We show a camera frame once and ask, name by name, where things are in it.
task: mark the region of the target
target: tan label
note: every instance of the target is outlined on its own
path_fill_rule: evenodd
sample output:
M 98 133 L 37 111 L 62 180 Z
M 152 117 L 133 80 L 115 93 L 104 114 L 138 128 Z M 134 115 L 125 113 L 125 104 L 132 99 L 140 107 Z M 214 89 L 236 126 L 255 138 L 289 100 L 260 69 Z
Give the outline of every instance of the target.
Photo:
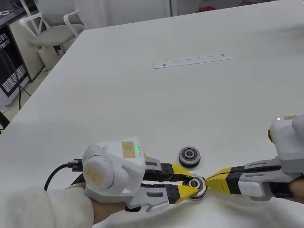
M 96 186 L 100 186 L 104 180 L 104 176 L 98 173 L 93 165 L 86 165 L 83 170 L 83 174 L 86 178 L 91 180 Z
M 285 120 L 293 120 L 297 117 L 297 115 L 289 115 L 289 116 L 284 116 Z
M 133 142 L 122 142 L 122 147 L 124 158 L 135 158 L 135 149 Z

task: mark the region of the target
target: chair backrest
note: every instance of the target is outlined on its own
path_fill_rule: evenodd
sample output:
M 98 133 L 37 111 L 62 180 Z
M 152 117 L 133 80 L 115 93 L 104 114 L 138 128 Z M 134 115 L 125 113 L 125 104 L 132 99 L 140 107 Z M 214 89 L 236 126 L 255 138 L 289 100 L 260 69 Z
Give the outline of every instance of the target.
M 43 20 L 49 26 L 64 25 L 63 16 L 74 12 L 74 0 L 34 0 Z M 69 17 L 72 24 L 81 24 L 77 15 Z

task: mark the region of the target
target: cable connector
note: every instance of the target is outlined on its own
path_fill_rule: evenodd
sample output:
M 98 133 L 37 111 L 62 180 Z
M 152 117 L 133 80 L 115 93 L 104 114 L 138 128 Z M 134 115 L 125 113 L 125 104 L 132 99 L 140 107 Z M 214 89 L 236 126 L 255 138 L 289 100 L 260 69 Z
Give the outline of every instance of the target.
M 72 172 L 82 172 L 83 165 L 81 159 L 75 158 L 68 164 L 70 165 L 69 168 L 72 168 Z

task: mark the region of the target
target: chair armrest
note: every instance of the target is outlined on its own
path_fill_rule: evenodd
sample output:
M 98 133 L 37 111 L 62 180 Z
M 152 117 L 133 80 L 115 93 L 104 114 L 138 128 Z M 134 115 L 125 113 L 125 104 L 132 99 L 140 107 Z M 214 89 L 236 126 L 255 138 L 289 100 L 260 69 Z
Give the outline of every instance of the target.
M 20 19 L 19 23 L 20 25 L 22 25 L 23 27 L 25 27 L 33 36 L 36 36 L 36 34 L 27 26 L 27 22 L 36 19 L 36 18 L 41 18 L 41 14 L 37 13 L 35 15 L 29 16 L 27 18 L 22 18 Z
M 76 30 L 74 29 L 73 25 L 71 24 L 71 22 L 69 21 L 68 17 L 75 15 L 79 12 L 79 10 L 75 10 L 74 12 L 68 13 L 66 15 L 63 16 L 63 21 L 65 22 L 65 24 L 68 26 L 68 28 L 71 30 L 71 32 L 74 34 L 75 37 L 78 36 L 78 33 L 76 32 Z

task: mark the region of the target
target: power strip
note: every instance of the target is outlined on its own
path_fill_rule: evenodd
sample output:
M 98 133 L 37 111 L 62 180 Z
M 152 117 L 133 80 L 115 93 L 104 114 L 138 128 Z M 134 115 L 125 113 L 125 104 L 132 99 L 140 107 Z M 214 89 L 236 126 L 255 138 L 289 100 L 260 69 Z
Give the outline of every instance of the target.
M 174 67 L 174 66 L 178 67 L 178 66 L 198 64 L 198 63 L 217 62 L 217 61 L 231 60 L 231 59 L 235 59 L 235 57 L 229 56 L 227 54 L 176 58 L 176 59 L 164 60 L 155 63 L 154 69 Z

